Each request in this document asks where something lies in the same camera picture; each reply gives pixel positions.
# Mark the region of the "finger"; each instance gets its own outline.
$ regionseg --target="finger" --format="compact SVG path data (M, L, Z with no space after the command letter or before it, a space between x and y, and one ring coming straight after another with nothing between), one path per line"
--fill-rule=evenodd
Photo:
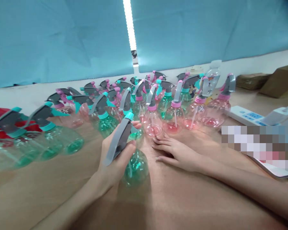
M160 140L157 140L156 138L153 138L153 141L158 145L163 144L163 145L171 146L171 142L169 142L169 141L164 141L164 140L160 141Z
M124 150L120 153L119 157L117 158L118 164L122 165L123 167L126 167L131 156L134 154L136 149L136 141L132 140L130 141Z
M168 145L152 145L154 149L163 150L165 152L171 153L172 147Z
M175 167L179 167L179 161L174 159L174 158L169 158L169 157L165 157L165 156L159 156L156 157L156 161L162 161L165 162L169 165L173 165Z

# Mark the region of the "teal bottle cap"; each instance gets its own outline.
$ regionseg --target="teal bottle cap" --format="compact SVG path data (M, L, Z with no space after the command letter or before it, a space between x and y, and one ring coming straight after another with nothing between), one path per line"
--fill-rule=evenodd
M11 110L15 111L15 112L20 112L22 110L22 108L19 107L14 107Z
M46 132L46 131L49 131L49 130L53 129L54 127L55 127L55 124L50 122L46 126L40 127L40 129L43 130L44 132Z
M46 102L44 105L51 107L53 105L53 103L52 102Z
M129 112L129 113L125 116L125 118L127 118L127 119L129 119L129 120L131 120L131 121L133 121L133 117L134 117L134 114L133 114L132 112Z
M9 135L11 138L17 138L21 135L23 135L26 132L25 129L18 129L17 131L13 132L13 133L8 133L7 135Z

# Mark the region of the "table surface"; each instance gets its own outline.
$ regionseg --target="table surface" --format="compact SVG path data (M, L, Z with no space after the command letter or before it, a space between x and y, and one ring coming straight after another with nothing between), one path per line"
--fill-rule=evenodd
M230 102L265 116L288 106L288 97L274 99L237 88ZM229 118L224 125L237 124ZM97 170L102 137L88 123L77 131L85 138L78 153L0 172L0 230L30 229ZM246 155L221 144L216 131L183 130L174 138L217 161L270 177ZM145 137L139 147L148 160L147 181L137 188L114 186L78 220L75 229L288 229L280 218L230 187L156 162L162 153L151 145L152 139Z

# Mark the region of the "spray nozzle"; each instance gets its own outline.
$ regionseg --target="spray nozzle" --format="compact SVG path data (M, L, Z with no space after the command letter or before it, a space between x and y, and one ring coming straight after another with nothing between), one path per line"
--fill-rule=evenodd
M110 107L115 107L115 105L113 105L109 99L108 99L108 93L107 92L103 92L99 97L97 97L92 109L89 112L89 115L93 114L95 112L95 110L97 111L98 115L103 115L103 114L108 114L105 111L105 107L106 106L110 106Z
M208 90L209 90L209 80L208 80L208 77L205 76L205 77L203 77L202 85L199 89L197 97L200 99L207 98L209 96Z
M81 93L79 93L79 91L75 90L72 87L67 87L69 89L69 91L71 92L72 95L81 95Z
M124 150L130 134L137 133L139 131L133 127L131 123L132 119L133 113L130 112L125 116L125 118L123 118L122 122L117 127L110 143L107 156L103 161L105 166L109 166L112 161Z
M26 132L25 129L19 128L15 125L17 121L23 120L22 114L19 113L20 111L21 108L15 107L7 111L0 117L0 129L4 131L7 135L9 135L11 138L19 137Z
M171 88L173 85L171 82L162 80L160 84L161 84L161 87L164 88L167 93L171 92Z
M148 94L147 101L146 101L146 104L149 107L153 107L156 105L155 98L156 98L156 93L157 93L157 90L156 90L157 87L158 87L158 84L154 84L150 89L150 92Z
M44 105L39 107L37 110L35 110L27 119L26 124L24 127L27 127L30 125L30 121L34 120L41 130L48 131L55 127L55 124L51 121L48 121L47 118L50 116L70 116L69 114L59 112L55 110L54 108L51 108L52 103L46 102Z
M144 88L145 81L146 81L145 79L140 80L140 82L136 85L135 89L133 90L132 95L136 95L136 97L142 96L141 91L145 90L145 88Z
M158 79L159 77L163 77L163 80L166 81L167 76L165 74L158 72L158 71L155 71L155 70L153 71L153 73L154 73L154 80Z
M175 103L179 103L180 102L181 89L182 89L182 80L178 81L173 102L175 102Z
M109 79L106 79L102 81L99 86L101 86L103 90L107 90L110 88L109 81L110 81Z
M93 101L90 99L87 95L74 95L74 96L68 96L68 100L74 100L76 113L79 112L82 104L87 103L87 105L93 105Z
M125 113L128 113L131 110L130 102L134 103L134 99L131 97L131 88L128 87L126 91L124 92L124 95L122 97L121 105L119 107L119 111L123 111L124 115Z
M232 92L235 91L236 88L236 78L235 75L233 73L229 73L227 75L227 78L225 80L224 85L222 86L222 88L220 89L222 92L221 94L223 95L230 95Z

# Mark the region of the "spray bottle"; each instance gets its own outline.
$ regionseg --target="spray bottle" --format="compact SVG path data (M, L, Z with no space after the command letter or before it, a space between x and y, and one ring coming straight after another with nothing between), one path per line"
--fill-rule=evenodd
M114 129L118 126L119 122L114 117L109 116L108 112L106 111L106 106L112 106L113 105L109 99L107 98L108 93L103 92L95 101L91 111L89 112L89 115L92 115L95 110L97 111L99 122L96 126L100 134L103 138L108 137Z
M157 87L158 85L154 84L150 89L146 102L147 111L144 114L143 126L145 133L149 136L159 136L163 131L162 118L155 102Z
M100 87L101 87L101 89L100 89L100 92L101 93L103 93L103 92L108 92L109 91L109 88L110 88L110 83L109 83L109 79L106 79L106 80L104 80L104 81L102 81L101 83L100 83Z
M84 139L82 136L68 127L56 126L51 121L47 120L50 115L58 115L58 112L51 108L51 106L51 102L46 102L44 105L35 110L27 119L25 126L28 126L30 121L34 120L40 129L45 132L44 136L48 143L56 143L58 152L60 149L63 150L63 154L70 155L79 151L84 144Z
M21 108L15 107L0 117L0 129L14 138L13 146L24 154L19 166L22 167L32 161L46 161L55 157L62 150L62 145L56 141L46 140L41 132L26 131L24 128L17 127L15 123L22 119L20 111ZM53 114L55 116L69 116L55 109L53 109Z
M223 90L218 98L212 100L207 105L207 115L203 117L202 122L205 126L217 128L220 127L230 112L230 94L235 91L236 78L235 75L230 73L227 75L225 84L221 88Z
M160 85L163 89L165 89L165 92L164 92L164 97L161 99L161 101L158 104L158 111L160 112L162 119L164 119L165 112L171 106L171 102L173 100L172 92L171 92L171 87L173 84L170 83L169 81L163 80L161 81Z
M109 166L112 161L124 150L128 137L138 130L132 126L133 114L128 113L122 120L120 126L115 131L106 158L103 161L105 166ZM128 187L141 185L149 175L148 162L145 154L136 149L125 169L122 181Z
M132 113L131 109L131 101L133 98L131 97L131 88L128 87L123 95L121 105L119 107L120 111L123 111L124 115L126 116L128 113ZM129 136L129 140L137 140L138 144L142 144L144 132L143 128L140 128L140 130L137 133L132 133Z
M58 116L58 119L64 126L67 126L69 128L80 127L83 124L83 118L81 114L79 113L76 114L75 110L70 105L64 106L64 104L61 103L60 100L62 100L61 95L59 95L58 93L54 93L51 94L46 101L52 102L54 104L54 108L57 111L70 115L70 116Z
M137 86L135 87L132 95L135 96L136 102L133 104L133 114L136 118L140 119L140 122L143 124L144 114L147 110L146 102L143 100L142 92L145 90L144 82L146 80L142 79Z
M184 111L192 102L192 97L189 93L190 87L196 82L198 82L198 86L199 86L199 80L203 76L204 76L203 74L193 75L193 76L187 77L183 81L183 87L181 89L181 94L180 94L180 101L181 101L181 107Z
M201 88L195 101L186 109L184 126L190 130L200 129L203 117L206 116L205 101L208 97L208 78L203 77Z
M167 133L179 133L182 130L185 115L181 108L181 88L182 80L178 82L174 100L172 100L171 106L167 109L164 115L163 128Z
M183 81L183 80L187 79L188 76L190 76L190 72L186 72L186 73L178 74L178 75L176 76L176 78L177 78L177 82L179 82L180 80ZM174 87L172 88L172 97L175 96L175 93L176 93L176 87L177 87L177 86L174 86Z
M112 106L108 107L108 113L110 116L114 117L119 122L121 122L124 117L124 114L122 111L119 111L120 101L116 98L116 95L117 93L119 93L119 90L120 90L119 87L115 87L114 89L108 91L108 99L113 105L115 105L115 107Z

